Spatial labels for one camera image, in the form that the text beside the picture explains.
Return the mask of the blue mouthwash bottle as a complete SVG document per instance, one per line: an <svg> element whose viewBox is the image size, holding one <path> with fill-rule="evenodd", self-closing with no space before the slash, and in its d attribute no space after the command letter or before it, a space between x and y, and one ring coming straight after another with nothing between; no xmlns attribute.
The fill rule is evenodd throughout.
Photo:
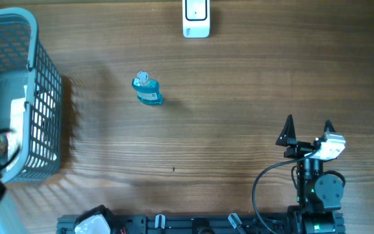
<svg viewBox="0 0 374 234"><path fill-rule="evenodd" d="M140 71L137 77L132 80L132 87L137 93L139 101L146 105L161 105L163 102L160 93L159 82L150 79L146 71Z"/></svg>

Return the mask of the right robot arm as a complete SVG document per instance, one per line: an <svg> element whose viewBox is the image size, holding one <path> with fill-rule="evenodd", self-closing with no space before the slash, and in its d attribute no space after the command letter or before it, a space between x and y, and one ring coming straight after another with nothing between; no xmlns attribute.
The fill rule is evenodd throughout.
<svg viewBox="0 0 374 234"><path fill-rule="evenodd" d="M344 176L325 171L323 164L335 160L345 149L344 136L327 120L324 133L312 143L298 141L290 114L276 145L284 146L284 157L296 159L292 179L297 190L297 205L289 206L282 233L345 233L341 213Z"/></svg>

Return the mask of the green lid jar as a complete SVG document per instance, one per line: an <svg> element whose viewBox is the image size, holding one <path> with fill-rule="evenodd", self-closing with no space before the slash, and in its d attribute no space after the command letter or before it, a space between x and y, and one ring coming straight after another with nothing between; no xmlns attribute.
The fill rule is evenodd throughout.
<svg viewBox="0 0 374 234"><path fill-rule="evenodd" d="M6 158L8 156L8 137L6 133L0 134L0 158Z"/></svg>

